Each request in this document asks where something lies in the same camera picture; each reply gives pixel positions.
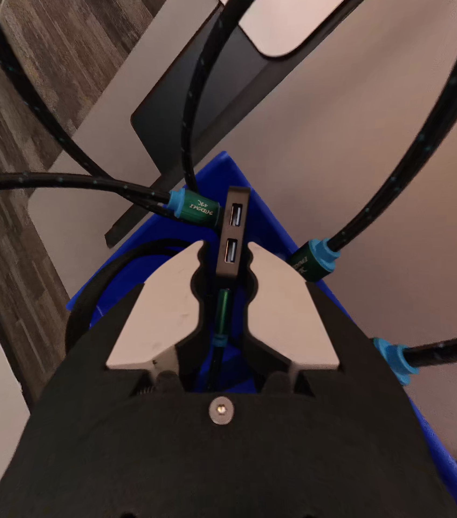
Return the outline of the matte black port hub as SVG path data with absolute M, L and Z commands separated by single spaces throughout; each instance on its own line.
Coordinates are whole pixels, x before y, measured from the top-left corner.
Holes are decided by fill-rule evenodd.
M 220 289 L 233 289 L 236 286 L 250 195 L 250 188 L 240 186 L 230 186 L 227 192 L 215 269 L 216 284 Z

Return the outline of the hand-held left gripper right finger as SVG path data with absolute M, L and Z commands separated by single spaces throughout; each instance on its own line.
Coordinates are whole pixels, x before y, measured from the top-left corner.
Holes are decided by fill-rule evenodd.
M 260 244 L 249 242 L 248 300 L 242 353 L 258 378 L 284 373 L 292 386 L 304 372 L 336 372 L 335 348 L 307 282 Z

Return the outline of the white sign stand base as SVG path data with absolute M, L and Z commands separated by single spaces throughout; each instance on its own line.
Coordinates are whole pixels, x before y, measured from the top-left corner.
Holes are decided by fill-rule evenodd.
M 254 1 L 239 27 L 265 57 L 296 50 L 343 1 Z

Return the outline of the blue plastic bin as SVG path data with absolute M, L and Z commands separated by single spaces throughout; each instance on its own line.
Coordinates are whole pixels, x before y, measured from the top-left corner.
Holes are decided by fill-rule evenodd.
M 198 184 L 207 198 L 220 204 L 225 202 L 230 186 L 251 188 L 247 178 L 226 152 L 221 152 L 199 172 Z M 283 260 L 296 252 L 297 245 L 254 189 L 251 189 L 249 219 L 246 224 L 245 240 L 260 244 Z M 210 243 L 207 263 L 211 268 L 215 266 L 218 242 L 217 238 L 207 233 L 207 230 L 173 223 L 170 219 L 159 216 L 150 217 L 103 265 L 103 268 L 107 268 L 111 263 L 117 263 L 122 259 L 122 265 L 115 267 L 113 277 L 104 281 L 102 269 L 98 270 L 67 304 L 70 316 L 65 332 L 66 352 L 69 352 L 78 339 L 130 289 L 144 282 L 157 266 L 163 263 L 162 260 L 145 259 L 146 256 L 164 256 L 164 248 L 172 251 L 180 248 L 179 244 L 163 243 L 165 239 L 171 238 L 190 242 L 206 240 Z M 257 392 L 257 381 L 253 378 L 239 350 L 244 299 L 242 288 L 238 288 L 231 334 L 225 347 L 226 352 L 218 384 L 222 392 L 248 394 Z M 457 340 L 422 346 L 421 349 L 414 348 L 413 353 L 405 352 L 408 349 L 406 345 L 394 345 L 381 338 L 374 338 L 372 343 L 403 386 L 410 383 L 411 377 L 418 374 L 420 367 L 443 365 L 457 360 Z M 446 488 L 457 503 L 457 462 L 445 449 L 416 406 L 414 411 L 425 435 L 433 462 Z

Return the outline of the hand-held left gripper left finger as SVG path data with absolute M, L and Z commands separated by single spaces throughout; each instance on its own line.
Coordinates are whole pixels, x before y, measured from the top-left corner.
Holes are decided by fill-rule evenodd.
M 198 240 L 156 269 L 143 284 L 106 362 L 110 371 L 146 371 L 150 381 L 172 372 L 194 392 L 210 349 L 206 256 Z

